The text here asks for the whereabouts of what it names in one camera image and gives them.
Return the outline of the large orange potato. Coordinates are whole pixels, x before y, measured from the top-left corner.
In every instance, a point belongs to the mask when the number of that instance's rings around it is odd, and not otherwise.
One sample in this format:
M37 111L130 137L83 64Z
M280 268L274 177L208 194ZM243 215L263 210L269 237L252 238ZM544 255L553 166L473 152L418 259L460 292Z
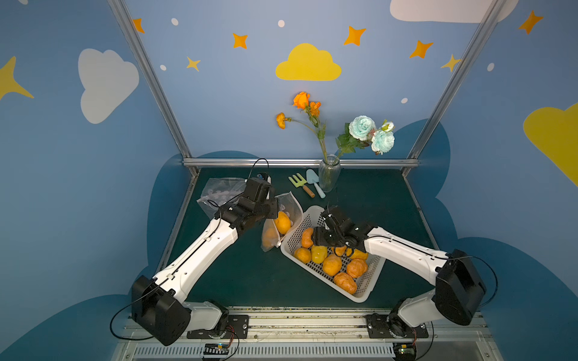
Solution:
M278 217L274 220L274 224L278 230L278 233L283 236L286 235L292 227L292 221L284 211L278 212Z

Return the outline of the yellow green potato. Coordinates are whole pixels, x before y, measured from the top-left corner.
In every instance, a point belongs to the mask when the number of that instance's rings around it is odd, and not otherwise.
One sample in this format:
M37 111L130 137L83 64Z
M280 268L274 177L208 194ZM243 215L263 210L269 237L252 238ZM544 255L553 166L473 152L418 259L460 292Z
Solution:
M328 257L328 248L325 246L312 246L310 252L311 261L316 264L322 264Z

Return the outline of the clear zipper bag pink zipper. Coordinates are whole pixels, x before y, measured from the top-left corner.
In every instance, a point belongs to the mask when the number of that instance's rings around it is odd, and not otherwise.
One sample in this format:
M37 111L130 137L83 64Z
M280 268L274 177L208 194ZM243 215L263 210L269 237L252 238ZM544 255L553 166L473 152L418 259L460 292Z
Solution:
M275 219L267 219L261 234L261 250L267 252L278 248L303 221L303 209L292 192L277 197L279 210Z

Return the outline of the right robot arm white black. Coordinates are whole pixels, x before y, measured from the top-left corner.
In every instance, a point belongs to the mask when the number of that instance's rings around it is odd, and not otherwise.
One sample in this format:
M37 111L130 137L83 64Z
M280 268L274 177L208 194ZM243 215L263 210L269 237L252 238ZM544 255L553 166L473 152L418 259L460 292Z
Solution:
M397 338L435 320L446 319L468 326L487 288L472 257L455 249L437 251L403 239L367 222L356 224L338 206L321 213L322 225L314 228L316 246L352 248L391 261L426 280L433 288L400 300L390 311L389 332Z

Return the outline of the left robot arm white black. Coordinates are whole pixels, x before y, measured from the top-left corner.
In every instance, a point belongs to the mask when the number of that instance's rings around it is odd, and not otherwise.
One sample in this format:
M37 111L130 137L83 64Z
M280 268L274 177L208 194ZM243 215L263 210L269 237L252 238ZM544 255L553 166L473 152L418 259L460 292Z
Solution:
M201 235L153 278L132 285L132 319L165 346L187 332L194 310L185 301L203 273L246 231L279 211L275 188L267 173L250 177L243 192L217 208Z

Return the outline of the spare clear zipper bag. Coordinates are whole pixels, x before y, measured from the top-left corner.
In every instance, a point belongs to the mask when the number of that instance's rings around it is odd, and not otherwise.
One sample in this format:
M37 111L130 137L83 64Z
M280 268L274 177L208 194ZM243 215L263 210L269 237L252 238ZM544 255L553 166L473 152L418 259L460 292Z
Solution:
M246 180L239 177L211 177L204 186L197 204L211 219L218 211L219 206L242 194L245 185Z

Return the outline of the white perforated plastic basket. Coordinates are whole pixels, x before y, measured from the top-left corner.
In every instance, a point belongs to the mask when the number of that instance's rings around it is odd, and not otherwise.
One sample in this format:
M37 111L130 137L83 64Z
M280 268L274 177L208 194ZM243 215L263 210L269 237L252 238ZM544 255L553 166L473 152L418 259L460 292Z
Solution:
M381 274L382 268L385 264L384 258L369 254L365 260L367 271L359 277L353 278L357 288L355 293L349 293L334 282L334 278L338 274L346 274L348 264L352 261L350 257L346 256L347 252L340 257L341 269L338 272L331 272L330 274L325 272L324 264L327 258L335 260L335 253L332 248L328 248L327 251L322 252L322 254L325 254L327 257L320 263L314 261L315 252L311 248L309 248L309 252L312 259L308 263L303 263L299 258L295 257L295 252L302 248L303 233L310 228L325 226L325 221L322 219L323 210L324 209L321 206L317 205L309 207L303 213L303 219L298 227L294 230L290 230L284 237L280 246L281 252L299 267L305 269L308 273L312 274L338 293L341 293L344 297L356 303L365 302L376 286L379 275Z

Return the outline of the orange potato basket top left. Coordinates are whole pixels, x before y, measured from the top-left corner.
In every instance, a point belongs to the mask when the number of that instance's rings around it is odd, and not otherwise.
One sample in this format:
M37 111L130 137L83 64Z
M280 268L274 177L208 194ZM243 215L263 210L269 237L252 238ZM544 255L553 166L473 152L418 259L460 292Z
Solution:
M308 229L303 231L302 239L301 239L301 246L303 248L309 249L309 248L311 248L311 246L314 245L314 242L312 240L313 233L314 233L313 228L308 228Z

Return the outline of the wrinkled orange potato right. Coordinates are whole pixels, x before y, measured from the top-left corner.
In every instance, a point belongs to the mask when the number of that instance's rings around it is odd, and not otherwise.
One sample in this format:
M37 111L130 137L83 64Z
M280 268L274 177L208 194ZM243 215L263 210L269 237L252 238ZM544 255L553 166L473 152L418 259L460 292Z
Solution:
M353 259L346 267L346 273L356 279L363 276L368 270L368 265L363 259Z

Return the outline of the wrinkled orange potato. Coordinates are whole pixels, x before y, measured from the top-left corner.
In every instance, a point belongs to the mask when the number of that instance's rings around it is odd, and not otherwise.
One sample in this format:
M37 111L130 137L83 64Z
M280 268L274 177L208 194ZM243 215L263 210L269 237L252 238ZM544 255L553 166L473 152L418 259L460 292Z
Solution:
M340 272L334 276L334 284L349 294L355 294L358 286L355 279L345 272Z
M346 267L346 273L356 279L363 276L368 270L368 265L363 259L353 259Z

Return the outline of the green toy garden fork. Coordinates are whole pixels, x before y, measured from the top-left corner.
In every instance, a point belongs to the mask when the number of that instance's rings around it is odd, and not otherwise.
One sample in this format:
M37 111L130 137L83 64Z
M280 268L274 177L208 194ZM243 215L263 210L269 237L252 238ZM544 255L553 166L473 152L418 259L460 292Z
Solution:
M296 174L292 174L291 176L288 177L289 181L293 184L294 187L296 188L303 188L303 190L308 194L308 196L310 198L314 198L315 194L313 191L311 191L310 188L307 187L307 181L305 179L304 176L302 176L300 173L296 173Z

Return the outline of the orange potato left edge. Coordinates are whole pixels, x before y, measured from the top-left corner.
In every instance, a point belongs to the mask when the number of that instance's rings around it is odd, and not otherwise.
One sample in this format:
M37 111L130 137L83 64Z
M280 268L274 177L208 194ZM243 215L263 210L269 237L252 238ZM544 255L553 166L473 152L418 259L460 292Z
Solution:
M303 264L307 264L312 260L311 251L308 248L298 248L294 252L294 257Z

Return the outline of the wrinkled orange potato bottom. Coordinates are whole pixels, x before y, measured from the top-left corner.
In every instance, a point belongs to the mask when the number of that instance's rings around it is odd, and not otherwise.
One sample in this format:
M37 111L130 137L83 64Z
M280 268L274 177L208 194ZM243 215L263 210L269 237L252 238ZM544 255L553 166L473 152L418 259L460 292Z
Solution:
M349 294L355 294L358 286L355 279L345 272L340 272L334 276L334 284Z

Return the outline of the ribbed glass vase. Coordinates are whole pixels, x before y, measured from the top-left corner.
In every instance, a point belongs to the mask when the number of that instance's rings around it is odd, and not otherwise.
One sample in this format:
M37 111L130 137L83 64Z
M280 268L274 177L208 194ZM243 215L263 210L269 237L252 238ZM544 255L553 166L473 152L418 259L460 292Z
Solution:
M331 192L336 184L341 172L340 159L328 154L319 164L319 185L325 193Z

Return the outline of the light blue toy trowel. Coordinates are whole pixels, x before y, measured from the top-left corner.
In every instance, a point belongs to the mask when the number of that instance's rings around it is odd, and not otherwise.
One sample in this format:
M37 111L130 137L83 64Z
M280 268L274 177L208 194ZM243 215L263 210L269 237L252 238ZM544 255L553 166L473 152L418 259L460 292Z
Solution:
M324 199L326 197L325 192L323 191L323 189L320 187L319 184L319 176L317 175L317 173L313 170L313 169L307 169L306 170L306 181L309 184L312 184L315 188L315 190L317 191L317 193L319 194L321 199Z

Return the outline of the mint artificial rose stem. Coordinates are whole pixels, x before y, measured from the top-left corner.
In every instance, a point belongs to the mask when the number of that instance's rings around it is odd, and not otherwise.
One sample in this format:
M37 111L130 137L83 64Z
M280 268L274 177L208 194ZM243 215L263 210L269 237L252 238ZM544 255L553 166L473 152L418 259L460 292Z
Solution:
M337 157L366 148L370 148L376 155L388 153L395 144L394 130L395 125L391 121L385 120L378 126L370 117L357 116L346 123L343 134L336 139Z

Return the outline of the orange artificial flower stem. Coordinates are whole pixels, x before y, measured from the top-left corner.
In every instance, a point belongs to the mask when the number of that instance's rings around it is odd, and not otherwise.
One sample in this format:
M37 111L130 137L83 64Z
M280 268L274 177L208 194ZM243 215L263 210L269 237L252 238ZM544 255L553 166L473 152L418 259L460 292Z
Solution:
M313 132L322 150L322 159L323 161L327 162L328 150L325 143L327 125L320 119L320 107L322 104L320 102L311 101L310 96L311 95L307 92L300 92L296 94L293 99L293 106L305 115L305 121L287 117L284 113L277 114L275 116L275 121L278 128L280 129L285 129L286 123L297 122Z

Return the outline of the right controller board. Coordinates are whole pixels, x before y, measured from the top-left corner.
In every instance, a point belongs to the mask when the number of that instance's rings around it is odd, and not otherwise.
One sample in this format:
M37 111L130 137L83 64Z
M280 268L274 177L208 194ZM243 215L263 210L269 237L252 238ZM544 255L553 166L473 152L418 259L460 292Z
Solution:
M393 344L394 361L415 361L416 348L414 344Z

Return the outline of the controller board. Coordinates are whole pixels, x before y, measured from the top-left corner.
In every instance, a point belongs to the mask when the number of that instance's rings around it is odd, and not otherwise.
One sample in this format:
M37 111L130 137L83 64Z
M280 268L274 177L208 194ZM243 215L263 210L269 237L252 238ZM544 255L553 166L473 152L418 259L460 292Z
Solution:
M416 348L414 344L393 344L394 361L415 361Z
M223 344L204 344L203 358L226 358L230 354L230 348Z

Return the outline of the left controller board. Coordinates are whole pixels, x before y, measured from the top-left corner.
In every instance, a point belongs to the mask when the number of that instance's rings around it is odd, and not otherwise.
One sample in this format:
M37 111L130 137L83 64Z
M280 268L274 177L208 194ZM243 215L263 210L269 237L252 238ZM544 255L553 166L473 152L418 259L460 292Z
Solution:
M223 344L204 344L203 358L226 358L230 354L230 348Z

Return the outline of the aluminium back frame rail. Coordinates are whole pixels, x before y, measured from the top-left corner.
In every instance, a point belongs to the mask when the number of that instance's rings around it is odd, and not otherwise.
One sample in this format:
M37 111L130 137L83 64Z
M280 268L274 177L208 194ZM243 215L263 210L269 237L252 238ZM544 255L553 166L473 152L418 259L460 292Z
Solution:
M268 159L258 161L253 158L184 158L183 165L200 168L251 168L254 164L263 164L270 168L315 168L321 164L319 159ZM417 159L342 159L344 168L416 168Z

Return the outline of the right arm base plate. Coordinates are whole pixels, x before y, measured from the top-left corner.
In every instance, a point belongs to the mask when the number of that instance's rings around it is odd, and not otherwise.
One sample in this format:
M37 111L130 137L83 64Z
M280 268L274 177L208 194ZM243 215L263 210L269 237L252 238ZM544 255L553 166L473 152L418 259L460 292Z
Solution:
M370 338L426 339L430 337L424 324L412 328L397 316L389 317L388 314L373 313L367 314L365 320Z

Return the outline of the front aluminium rail bed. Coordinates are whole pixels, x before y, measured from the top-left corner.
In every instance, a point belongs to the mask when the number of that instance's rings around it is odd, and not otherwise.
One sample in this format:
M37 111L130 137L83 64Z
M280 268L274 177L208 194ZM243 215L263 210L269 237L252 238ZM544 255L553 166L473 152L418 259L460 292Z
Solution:
M468 326L446 320L426 323L429 338L370 338L365 316L387 314L379 308L233 307L230 314L250 317L246 339L188 339L170 346L149 339L127 321L113 360L393 360L393 344L414 344L417 360L501 360L485 319L476 314ZM203 358L204 344L230 348L226 358Z

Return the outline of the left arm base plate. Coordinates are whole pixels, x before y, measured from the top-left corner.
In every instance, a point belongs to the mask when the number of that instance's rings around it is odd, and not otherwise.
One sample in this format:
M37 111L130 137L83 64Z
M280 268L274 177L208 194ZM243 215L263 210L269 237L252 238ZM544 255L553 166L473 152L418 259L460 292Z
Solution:
M226 339L232 335L246 339L250 317L247 314L227 314L221 317L212 329L197 329L187 331L188 339Z

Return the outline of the left aluminium frame post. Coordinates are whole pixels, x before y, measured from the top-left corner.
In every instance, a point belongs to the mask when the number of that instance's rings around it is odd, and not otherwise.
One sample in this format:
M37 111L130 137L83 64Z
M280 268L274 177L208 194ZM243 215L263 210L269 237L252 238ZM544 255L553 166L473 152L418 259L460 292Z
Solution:
M108 0L108 4L123 32L123 35L138 63L138 66L144 75L144 79L146 79L146 82L151 90L161 115L163 116L173 137L173 140L179 149L179 152L182 156L182 163L184 164L186 159L190 159L192 157L191 151L187 142L185 141L185 137L179 122L176 120L176 116L171 109L168 99L161 87L158 76L155 73L145 47L138 35L138 31L135 28L134 22L132 22L129 9L126 6L125 1L121 0ZM199 176L200 171L194 165L184 164L184 167L188 168L189 173L191 173L194 178Z

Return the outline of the aluminium frame post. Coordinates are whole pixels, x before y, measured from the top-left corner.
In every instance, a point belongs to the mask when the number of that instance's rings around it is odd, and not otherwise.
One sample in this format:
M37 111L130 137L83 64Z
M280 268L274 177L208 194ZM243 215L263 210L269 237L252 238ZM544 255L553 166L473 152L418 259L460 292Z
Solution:
M404 178L407 178L413 168L418 167L418 158L421 156L425 146L429 142L437 126L440 124L444 114L458 93L465 78L468 76L468 73L478 56L481 54L484 46L492 36L496 26L513 12L517 4L518 1L501 0L489 2L486 13L482 16L476 31L462 54L461 61L457 64L457 68L452 72L452 76L445 87L442 96L421 129L417 140L406 158L404 166L401 168L401 174Z
M146 79L146 82L151 90L161 115L163 116L173 137L173 140L179 149L179 152L182 156L182 163L184 164L186 159L190 159L192 157L191 151L187 142L185 141L185 137L179 122L176 120L176 116L171 109L168 99L161 87L158 76L155 73L145 47L138 35L138 31L135 28L134 22L132 22L129 9L126 6L125 1L121 0L108 0L108 4L123 32L123 35L138 63L138 66L144 75L144 79ZM188 168L189 173L191 173L194 178L199 176L200 171L194 165L184 164L184 167Z

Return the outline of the right aluminium frame post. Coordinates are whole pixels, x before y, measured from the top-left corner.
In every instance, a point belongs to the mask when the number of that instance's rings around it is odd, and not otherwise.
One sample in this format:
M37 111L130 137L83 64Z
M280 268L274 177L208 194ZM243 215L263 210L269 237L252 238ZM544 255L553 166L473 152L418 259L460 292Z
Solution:
M517 4L518 1L501 0L489 2L486 13L482 16L476 31L462 54L461 61L457 64L457 68L452 72L452 76L445 87L442 96L421 129L417 140L406 158L404 166L401 168L401 174L404 178L407 178L413 168L418 167L418 158L421 156L425 146L429 142L437 126L440 124L444 114L458 93L465 78L468 76L468 73L478 56L481 54L484 46L492 36L496 26L513 12Z

